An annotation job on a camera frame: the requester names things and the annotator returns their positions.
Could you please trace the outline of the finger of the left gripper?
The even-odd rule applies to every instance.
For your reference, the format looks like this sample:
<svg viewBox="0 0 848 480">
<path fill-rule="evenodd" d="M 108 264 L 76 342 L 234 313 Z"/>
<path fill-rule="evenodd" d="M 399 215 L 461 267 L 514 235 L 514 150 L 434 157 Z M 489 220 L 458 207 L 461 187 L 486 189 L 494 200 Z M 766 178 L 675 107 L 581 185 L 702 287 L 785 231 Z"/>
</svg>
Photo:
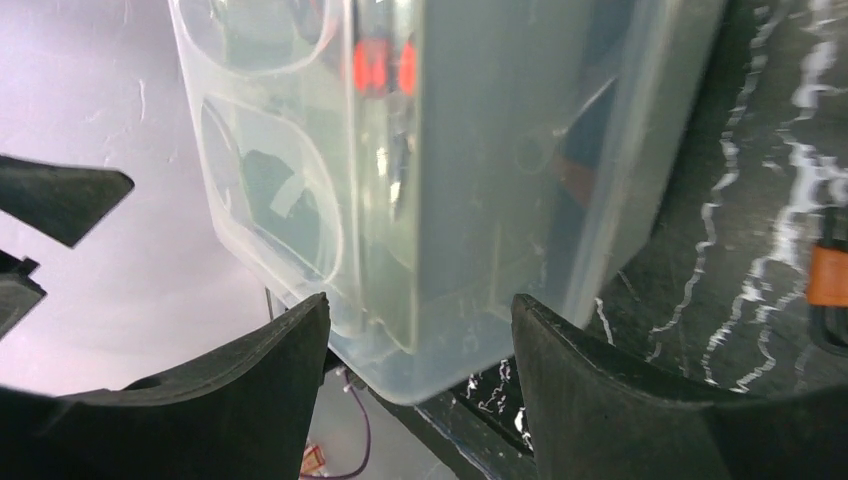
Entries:
<svg viewBox="0 0 848 480">
<path fill-rule="evenodd" d="M 40 264 L 1 251 L 1 337 L 5 337 L 41 300 L 46 291 L 32 274 Z"/>
<path fill-rule="evenodd" d="M 119 170 L 1 157 L 1 210 L 69 248 L 133 188 Z"/>
</svg>

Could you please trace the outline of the green plastic tool box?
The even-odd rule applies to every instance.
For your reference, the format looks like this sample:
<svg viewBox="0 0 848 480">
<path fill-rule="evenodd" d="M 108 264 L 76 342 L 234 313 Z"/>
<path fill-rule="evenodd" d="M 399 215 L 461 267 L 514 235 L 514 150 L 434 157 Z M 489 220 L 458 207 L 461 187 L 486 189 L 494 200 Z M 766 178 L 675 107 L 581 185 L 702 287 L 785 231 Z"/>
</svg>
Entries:
<svg viewBox="0 0 848 480">
<path fill-rule="evenodd" d="M 579 327 L 647 243 L 721 1 L 173 1 L 221 243 L 383 398 Z"/>
</svg>

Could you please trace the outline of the orange black small tool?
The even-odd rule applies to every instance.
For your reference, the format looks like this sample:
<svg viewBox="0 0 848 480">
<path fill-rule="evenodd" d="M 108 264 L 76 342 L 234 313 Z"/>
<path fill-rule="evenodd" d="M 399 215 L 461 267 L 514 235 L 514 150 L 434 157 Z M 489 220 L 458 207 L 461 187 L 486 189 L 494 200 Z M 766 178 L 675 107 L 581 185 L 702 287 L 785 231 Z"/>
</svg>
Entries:
<svg viewBox="0 0 848 480">
<path fill-rule="evenodd" d="M 847 357 L 847 207 L 822 210 L 811 250 L 806 301 L 808 334 L 820 349 Z"/>
</svg>

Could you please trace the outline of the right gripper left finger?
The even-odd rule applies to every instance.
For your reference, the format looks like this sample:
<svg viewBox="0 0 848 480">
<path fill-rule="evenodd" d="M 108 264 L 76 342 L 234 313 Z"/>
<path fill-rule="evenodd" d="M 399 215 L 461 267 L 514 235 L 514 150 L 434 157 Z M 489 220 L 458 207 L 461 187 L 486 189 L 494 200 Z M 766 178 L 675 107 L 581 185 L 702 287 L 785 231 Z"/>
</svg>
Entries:
<svg viewBox="0 0 848 480">
<path fill-rule="evenodd" d="M 261 328 L 121 390 L 3 389 L 5 479 L 295 479 L 324 378 L 329 305 L 315 294 Z"/>
</svg>

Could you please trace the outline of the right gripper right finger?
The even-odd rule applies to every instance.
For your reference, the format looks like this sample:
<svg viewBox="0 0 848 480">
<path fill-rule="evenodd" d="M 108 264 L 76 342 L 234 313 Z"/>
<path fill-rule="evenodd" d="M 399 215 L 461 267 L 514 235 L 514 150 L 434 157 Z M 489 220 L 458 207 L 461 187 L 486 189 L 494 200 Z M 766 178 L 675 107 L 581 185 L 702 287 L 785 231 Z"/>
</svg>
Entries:
<svg viewBox="0 0 848 480">
<path fill-rule="evenodd" d="M 541 479 L 843 479 L 847 389 L 761 397 L 587 334 L 527 294 L 512 337 Z"/>
</svg>

